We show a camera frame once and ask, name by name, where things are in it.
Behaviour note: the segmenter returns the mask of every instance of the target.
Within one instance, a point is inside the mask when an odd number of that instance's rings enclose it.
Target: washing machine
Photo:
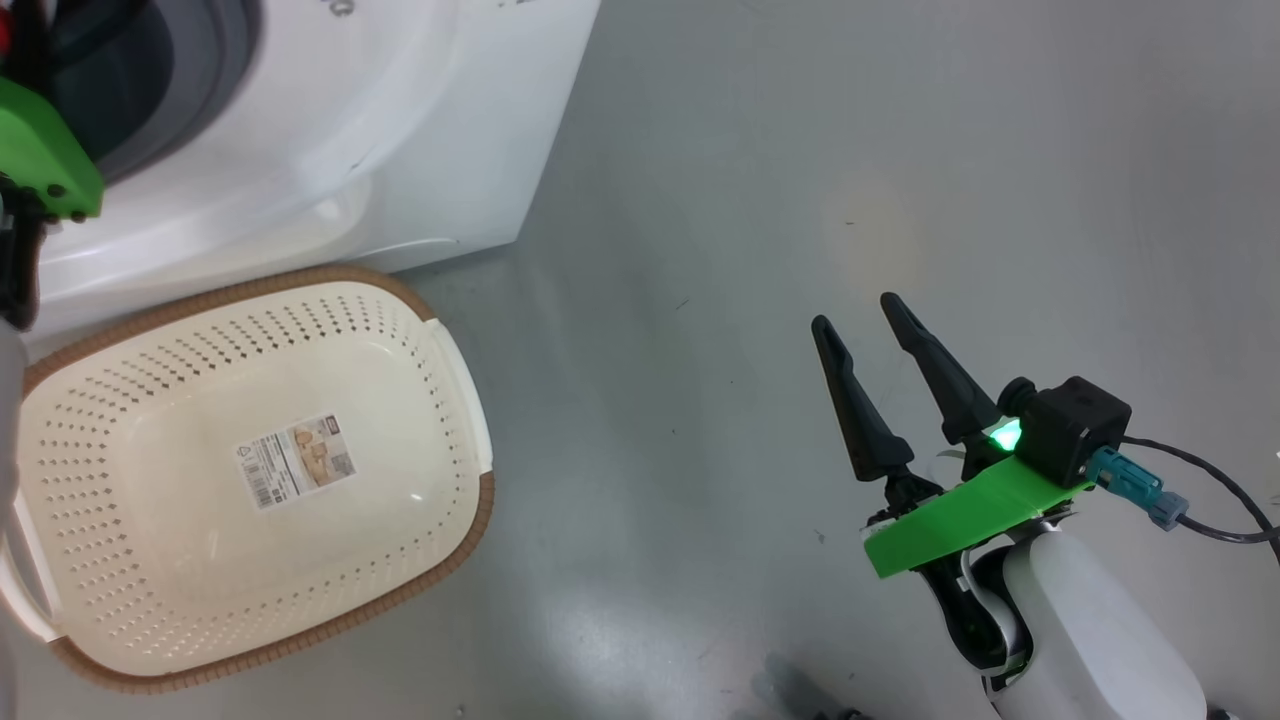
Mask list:
[[[105,193],[49,225],[33,355],[283,270],[511,242],[598,4],[47,3],[47,96]]]

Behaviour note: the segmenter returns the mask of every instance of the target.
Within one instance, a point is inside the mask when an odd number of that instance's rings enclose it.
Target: red object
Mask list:
[[[9,55],[13,46],[13,15],[9,8],[0,8],[0,60]]]

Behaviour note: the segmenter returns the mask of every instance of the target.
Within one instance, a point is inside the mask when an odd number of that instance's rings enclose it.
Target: washing machine opening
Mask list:
[[[259,0],[61,0],[51,101],[110,184],[170,155],[232,101]]]

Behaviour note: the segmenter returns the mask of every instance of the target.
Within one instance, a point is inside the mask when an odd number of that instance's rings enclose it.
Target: green light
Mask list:
[[[1018,418],[1000,425],[991,433],[991,439],[996,441],[996,445],[1002,447],[1005,452],[1012,452],[1020,437],[1023,437],[1023,424]]]

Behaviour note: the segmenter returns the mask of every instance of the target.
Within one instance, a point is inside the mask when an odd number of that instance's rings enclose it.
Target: product label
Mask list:
[[[259,510],[270,510],[356,474],[338,418],[321,415],[241,443],[236,464]]]

